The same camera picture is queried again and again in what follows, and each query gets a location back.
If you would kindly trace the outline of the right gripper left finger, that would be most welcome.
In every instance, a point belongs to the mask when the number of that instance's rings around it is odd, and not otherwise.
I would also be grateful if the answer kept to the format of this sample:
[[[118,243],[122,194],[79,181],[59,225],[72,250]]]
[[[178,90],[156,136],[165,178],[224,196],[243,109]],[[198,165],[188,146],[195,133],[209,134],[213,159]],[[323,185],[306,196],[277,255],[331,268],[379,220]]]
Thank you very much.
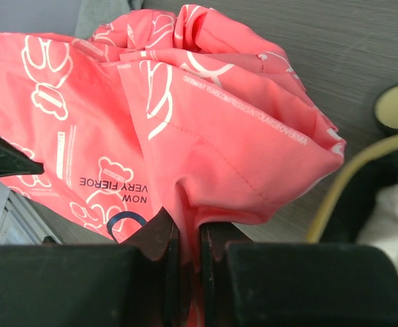
[[[119,245],[1,245],[0,326],[178,326],[178,273],[165,210]]]

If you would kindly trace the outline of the pink patterned garment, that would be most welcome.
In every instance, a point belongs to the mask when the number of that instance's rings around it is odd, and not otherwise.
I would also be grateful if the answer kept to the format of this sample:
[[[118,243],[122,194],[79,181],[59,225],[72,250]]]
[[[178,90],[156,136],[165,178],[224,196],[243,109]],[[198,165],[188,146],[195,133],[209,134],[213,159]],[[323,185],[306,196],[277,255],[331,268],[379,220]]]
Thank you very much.
[[[121,241],[164,208],[195,265],[202,224],[268,221],[346,145],[282,48],[192,4],[87,40],[0,33],[0,137],[44,166],[13,191]]]

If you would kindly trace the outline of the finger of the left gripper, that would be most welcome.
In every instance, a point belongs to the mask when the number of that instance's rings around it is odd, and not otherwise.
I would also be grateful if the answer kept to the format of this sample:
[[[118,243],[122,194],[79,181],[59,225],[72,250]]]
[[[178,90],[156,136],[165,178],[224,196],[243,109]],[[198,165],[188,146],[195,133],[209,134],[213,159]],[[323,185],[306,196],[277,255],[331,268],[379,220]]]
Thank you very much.
[[[33,161],[28,155],[14,148],[0,137],[0,178],[43,173],[44,166],[42,163]]]

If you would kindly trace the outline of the yellow suitcase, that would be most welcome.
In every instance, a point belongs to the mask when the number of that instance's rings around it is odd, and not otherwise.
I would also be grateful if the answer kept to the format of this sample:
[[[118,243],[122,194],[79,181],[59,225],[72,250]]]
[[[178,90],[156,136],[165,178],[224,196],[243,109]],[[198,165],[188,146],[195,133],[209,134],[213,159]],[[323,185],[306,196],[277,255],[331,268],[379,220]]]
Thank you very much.
[[[378,192],[398,183],[398,84],[376,97],[373,117],[384,138],[340,170],[307,232],[308,243],[355,243],[375,210]]]

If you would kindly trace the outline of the grey garment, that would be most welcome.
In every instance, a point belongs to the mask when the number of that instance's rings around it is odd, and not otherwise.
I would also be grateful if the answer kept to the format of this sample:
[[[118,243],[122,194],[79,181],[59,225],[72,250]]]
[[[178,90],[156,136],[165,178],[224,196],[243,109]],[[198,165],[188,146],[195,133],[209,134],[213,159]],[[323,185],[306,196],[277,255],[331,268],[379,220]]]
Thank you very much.
[[[88,39],[100,25],[111,23],[132,10],[140,10],[143,3],[143,0],[81,1],[74,35],[81,39]]]

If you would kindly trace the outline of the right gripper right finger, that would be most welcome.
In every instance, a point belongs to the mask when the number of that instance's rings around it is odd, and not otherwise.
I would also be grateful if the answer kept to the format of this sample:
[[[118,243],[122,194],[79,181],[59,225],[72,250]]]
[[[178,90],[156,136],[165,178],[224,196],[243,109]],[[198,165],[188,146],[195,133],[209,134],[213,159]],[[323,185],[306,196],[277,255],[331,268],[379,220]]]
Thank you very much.
[[[200,229],[206,326],[398,326],[398,274],[379,249],[255,243]]]

